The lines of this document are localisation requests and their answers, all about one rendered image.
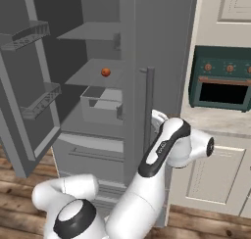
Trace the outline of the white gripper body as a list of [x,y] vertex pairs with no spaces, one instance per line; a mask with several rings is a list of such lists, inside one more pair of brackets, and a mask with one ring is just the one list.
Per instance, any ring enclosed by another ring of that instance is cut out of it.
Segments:
[[151,118],[151,124],[155,128],[155,132],[159,132],[159,128],[162,123],[164,123],[169,118],[162,112],[159,112],[157,110],[152,111],[152,118]]

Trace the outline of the grey fridge crisper drawer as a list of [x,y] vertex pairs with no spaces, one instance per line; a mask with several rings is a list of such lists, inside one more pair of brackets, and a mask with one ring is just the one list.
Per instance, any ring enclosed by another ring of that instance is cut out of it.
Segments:
[[122,125],[123,94],[120,89],[89,86],[80,103],[85,121]]

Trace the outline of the grey closed fridge door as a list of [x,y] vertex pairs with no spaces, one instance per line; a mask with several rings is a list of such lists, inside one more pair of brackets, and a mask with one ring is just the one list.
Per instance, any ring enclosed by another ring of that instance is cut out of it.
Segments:
[[155,68],[152,110],[181,112],[197,0],[120,0],[123,72],[124,180],[144,154],[146,74]]

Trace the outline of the wide grey fridge shelf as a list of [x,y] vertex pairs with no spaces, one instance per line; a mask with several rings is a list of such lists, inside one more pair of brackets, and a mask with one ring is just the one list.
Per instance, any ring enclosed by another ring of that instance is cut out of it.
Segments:
[[[124,64],[121,60],[91,59],[67,80],[67,84],[121,88]],[[103,69],[109,69],[111,74],[103,76]]]

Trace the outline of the cream base cupboard door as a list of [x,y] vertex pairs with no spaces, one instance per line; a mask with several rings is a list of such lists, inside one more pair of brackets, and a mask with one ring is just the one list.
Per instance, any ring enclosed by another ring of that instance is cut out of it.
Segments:
[[214,153],[173,169],[169,203],[241,215],[251,188],[251,139],[216,136]]

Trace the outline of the thin grey fridge shelf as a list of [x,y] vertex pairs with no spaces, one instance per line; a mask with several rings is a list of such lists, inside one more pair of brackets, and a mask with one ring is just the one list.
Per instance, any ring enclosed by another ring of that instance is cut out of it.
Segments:
[[121,30],[119,23],[85,23],[59,36],[59,39],[113,40]]

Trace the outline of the large grey door rack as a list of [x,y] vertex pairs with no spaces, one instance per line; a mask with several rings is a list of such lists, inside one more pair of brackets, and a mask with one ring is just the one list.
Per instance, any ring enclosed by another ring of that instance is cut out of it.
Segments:
[[61,93],[61,85],[54,82],[43,83],[43,93],[28,107],[20,107],[25,120],[35,120]]

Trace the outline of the grey fridge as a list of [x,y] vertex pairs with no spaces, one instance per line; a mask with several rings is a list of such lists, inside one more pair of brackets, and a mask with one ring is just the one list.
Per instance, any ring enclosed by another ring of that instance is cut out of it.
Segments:
[[[123,124],[112,125],[85,121],[80,95],[87,85],[67,84],[80,68],[91,59],[121,60],[121,33],[113,40],[59,39],[62,34],[85,23],[119,23],[120,0],[34,0],[37,16],[49,23],[51,34],[43,41],[45,57],[52,81],[61,85],[56,100],[61,134],[83,135],[124,142]],[[128,183],[99,179],[100,191],[94,204],[101,216],[108,216],[124,194]]]

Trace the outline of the grey open fridge door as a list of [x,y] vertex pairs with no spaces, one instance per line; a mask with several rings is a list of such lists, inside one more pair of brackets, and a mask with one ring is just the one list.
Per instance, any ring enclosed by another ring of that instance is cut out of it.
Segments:
[[[0,0],[0,23],[40,21],[34,0]],[[16,176],[26,178],[61,132],[55,100],[35,119],[24,119],[30,106],[52,82],[42,39],[17,51],[0,50],[0,144]]]

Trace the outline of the small grey door rack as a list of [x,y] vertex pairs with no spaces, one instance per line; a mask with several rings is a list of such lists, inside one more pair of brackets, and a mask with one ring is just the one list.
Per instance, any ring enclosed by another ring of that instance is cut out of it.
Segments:
[[17,51],[49,34],[48,22],[0,23],[0,50]]

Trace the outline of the green toaster oven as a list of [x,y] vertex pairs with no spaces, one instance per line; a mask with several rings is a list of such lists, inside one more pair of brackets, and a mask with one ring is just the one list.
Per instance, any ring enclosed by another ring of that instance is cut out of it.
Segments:
[[192,108],[251,110],[251,48],[195,46],[188,86]]

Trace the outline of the grey freezer drawer front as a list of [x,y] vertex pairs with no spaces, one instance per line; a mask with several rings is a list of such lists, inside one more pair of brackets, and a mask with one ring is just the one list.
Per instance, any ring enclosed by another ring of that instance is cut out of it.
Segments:
[[124,160],[122,162],[85,157],[71,153],[73,147],[124,152],[124,142],[83,135],[61,134],[53,144],[58,171],[68,174],[92,173],[102,180],[124,183]]

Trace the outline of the cream wall cupboard door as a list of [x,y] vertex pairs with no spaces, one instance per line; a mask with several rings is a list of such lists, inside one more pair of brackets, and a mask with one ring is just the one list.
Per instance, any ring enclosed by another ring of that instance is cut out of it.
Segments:
[[218,20],[226,23],[251,23],[251,0],[221,0]]

